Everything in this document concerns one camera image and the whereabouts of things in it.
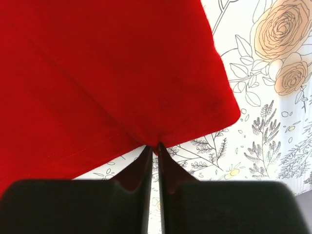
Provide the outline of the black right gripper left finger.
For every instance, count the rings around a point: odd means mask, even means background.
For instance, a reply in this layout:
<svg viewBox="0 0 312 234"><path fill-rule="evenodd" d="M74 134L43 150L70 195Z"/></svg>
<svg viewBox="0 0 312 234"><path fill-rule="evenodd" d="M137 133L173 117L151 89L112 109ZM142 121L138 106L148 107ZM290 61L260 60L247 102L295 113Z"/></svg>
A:
<svg viewBox="0 0 312 234"><path fill-rule="evenodd" d="M3 234L145 234L153 150L108 180L20 180L0 199Z"/></svg>

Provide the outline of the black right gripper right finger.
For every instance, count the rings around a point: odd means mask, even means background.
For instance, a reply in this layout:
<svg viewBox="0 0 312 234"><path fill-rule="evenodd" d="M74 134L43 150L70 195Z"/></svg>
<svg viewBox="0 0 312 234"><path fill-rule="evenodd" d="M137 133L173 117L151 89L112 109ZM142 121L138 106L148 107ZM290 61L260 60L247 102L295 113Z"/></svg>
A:
<svg viewBox="0 0 312 234"><path fill-rule="evenodd" d="M307 234L291 191L274 181L200 181L157 147L164 234Z"/></svg>

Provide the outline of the red t shirt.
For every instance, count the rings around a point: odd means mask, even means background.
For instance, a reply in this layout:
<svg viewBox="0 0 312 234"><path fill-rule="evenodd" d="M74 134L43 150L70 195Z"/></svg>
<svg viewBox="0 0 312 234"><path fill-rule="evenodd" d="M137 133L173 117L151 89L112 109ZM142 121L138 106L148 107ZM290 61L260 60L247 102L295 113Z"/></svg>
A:
<svg viewBox="0 0 312 234"><path fill-rule="evenodd" d="M198 0L0 3L1 191L239 118Z"/></svg>

